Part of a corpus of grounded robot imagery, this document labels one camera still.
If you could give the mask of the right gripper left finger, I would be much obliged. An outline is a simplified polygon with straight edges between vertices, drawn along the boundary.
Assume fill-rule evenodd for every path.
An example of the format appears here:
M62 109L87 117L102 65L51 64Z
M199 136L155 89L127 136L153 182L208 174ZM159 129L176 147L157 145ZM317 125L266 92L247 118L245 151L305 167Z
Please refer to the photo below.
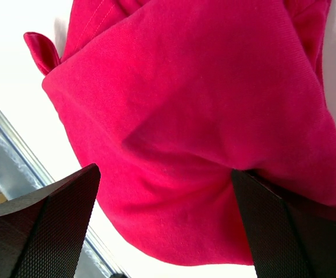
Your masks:
M0 204L0 277L73 277L100 177L90 164Z

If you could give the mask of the aluminium front rail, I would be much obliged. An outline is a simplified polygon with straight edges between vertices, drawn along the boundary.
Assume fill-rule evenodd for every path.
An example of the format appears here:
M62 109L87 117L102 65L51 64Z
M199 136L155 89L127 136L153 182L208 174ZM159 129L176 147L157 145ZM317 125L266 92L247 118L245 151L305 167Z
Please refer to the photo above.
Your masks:
M54 182L0 111L0 191L11 200ZM75 277L127 277L92 226L86 232Z

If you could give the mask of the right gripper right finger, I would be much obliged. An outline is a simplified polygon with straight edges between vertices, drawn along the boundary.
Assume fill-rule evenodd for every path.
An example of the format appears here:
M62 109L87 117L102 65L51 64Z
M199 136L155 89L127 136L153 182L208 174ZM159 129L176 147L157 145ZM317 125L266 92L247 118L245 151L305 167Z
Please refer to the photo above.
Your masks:
M234 170L233 189L258 277L336 277L336 208Z

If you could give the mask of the magenta t shirt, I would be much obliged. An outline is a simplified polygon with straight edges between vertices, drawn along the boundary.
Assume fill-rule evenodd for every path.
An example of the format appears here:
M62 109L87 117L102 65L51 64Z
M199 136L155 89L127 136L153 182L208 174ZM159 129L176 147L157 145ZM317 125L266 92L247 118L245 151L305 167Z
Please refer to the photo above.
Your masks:
M330 4L74 1L62 56L24 35L128 243L175 265L251 265L234 169L336 207L322 73Z

